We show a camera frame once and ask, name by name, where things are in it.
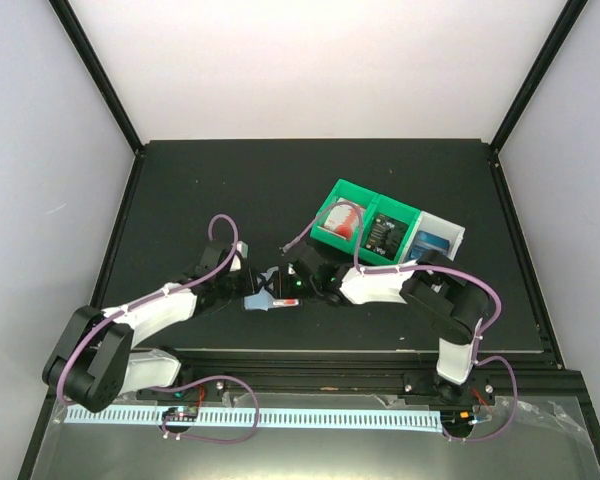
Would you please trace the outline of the black leather card holder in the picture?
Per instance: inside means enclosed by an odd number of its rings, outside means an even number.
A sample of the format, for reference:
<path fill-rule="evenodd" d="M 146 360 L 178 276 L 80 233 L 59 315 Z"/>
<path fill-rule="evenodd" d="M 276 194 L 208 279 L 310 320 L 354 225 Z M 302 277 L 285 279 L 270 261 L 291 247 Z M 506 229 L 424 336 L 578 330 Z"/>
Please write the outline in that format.
<path fill-rule="evenodd" d="M 275 309 L 284 309 L 273 307 L 272 302 L 275 299 L 299 299 L 301 301 L 299 293 L 301 287 L 303 286 L 302 281 L 294 277 L 294 272 L 290 267 L 274 267 L 278 268 L 278 272 L 274 277 L 273 283 L 275 294 L 270 295 L 267 292 L 261 292 L 256 295 L 244 297 L 242 301 L 242 307 L 245 311 L 266 312 Z"/>

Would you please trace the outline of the blue card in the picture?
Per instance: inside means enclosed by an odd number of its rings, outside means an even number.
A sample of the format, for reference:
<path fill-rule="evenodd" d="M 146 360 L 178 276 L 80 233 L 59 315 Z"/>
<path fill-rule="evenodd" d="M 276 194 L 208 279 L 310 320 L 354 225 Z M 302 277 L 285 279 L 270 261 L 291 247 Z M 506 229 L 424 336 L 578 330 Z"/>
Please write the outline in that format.
<path fill-rule="evenodd" d="M 418 231 L 409 251 L 409 258 L 417 260 L 427 251 L 436 251 L 442 255 L 447 255 L 449 249 L 450 242 L 447 239 L 426 231 Z"/>

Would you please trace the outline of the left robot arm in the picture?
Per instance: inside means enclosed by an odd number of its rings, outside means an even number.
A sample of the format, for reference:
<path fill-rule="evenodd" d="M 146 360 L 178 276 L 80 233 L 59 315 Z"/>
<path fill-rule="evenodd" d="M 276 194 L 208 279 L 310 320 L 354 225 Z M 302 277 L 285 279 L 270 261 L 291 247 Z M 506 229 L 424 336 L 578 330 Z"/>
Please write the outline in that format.
<path fill-rule="evenodd" d="M 42 370 L 57 398 L 90 412 L 106 409 L 124 393 L 158 387 L 173 399 L 194 388 L 193 372 L 169 348 L 135 348 L 178 323 L 210 314 L 233 299 L 256 294 L 264 277 L 249 266 L 248 245 L 207 244 L 198 265 L 184 277 L 126 305 L 98 310 L 85 305 L 72 314 Z"/>

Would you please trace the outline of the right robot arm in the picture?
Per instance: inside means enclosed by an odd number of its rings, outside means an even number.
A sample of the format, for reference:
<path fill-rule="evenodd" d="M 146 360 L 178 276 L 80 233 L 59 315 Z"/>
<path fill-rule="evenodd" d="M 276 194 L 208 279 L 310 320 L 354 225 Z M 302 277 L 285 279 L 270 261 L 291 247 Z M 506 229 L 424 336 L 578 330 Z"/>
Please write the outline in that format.
<path fill-rule="evenodd" d="M 430 402 L 457 405 L 469 398 L 480 328 L 490 295 L 479 280 L 444 255 L 429 251 L 395 266 L 336 264 L 304 244 L 294 261 L 267 282 L 275 299 L 317 300 L 334 307 L 404 305 L 438 336 L 435 372 L 409 374 L 404 390 Z"/>

